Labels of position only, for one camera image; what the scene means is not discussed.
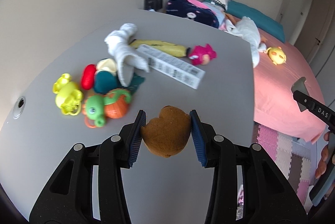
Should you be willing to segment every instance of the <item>navy blanket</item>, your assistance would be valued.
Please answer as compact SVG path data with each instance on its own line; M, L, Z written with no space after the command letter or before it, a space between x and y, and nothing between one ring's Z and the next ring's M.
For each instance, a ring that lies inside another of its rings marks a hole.
M187 0L169 0L166 7L166 14L219 28L217 17L210 9L197 7Z

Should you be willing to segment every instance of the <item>door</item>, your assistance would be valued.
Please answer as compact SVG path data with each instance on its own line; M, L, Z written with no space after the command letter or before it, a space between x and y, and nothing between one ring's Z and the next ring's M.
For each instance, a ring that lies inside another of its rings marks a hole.
M335 9L334 0L313 0L304 27L294 44L311 63L326 37Z
M280 23L283 25L286 41L294 45L313 0L283 0Z

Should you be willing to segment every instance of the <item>yellow plastic toy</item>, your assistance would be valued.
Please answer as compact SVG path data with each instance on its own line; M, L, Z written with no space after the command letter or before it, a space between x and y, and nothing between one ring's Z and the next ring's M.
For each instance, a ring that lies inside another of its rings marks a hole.
M56 105L65 115L77 115L81 109L83 93L79 90L78 84L71 81L70 74L62 74L52 87L56 95Z
M265 53L269 55L274 65L286 63L286 55L281 47L269 47Z

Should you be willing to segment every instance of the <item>wall socket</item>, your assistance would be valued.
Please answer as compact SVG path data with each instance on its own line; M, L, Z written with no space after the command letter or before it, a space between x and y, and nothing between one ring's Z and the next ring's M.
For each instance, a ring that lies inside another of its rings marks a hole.
M163 0L144 0L144 10L153 9L155 11L163 8Z

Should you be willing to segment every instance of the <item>white box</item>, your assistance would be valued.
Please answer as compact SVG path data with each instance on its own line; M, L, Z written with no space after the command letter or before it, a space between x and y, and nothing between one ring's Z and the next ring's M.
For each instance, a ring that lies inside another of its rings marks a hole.
M193 89L198 88L205 75L205 71L154 47L142 44L137 48L137 51L148 58L150 67Z

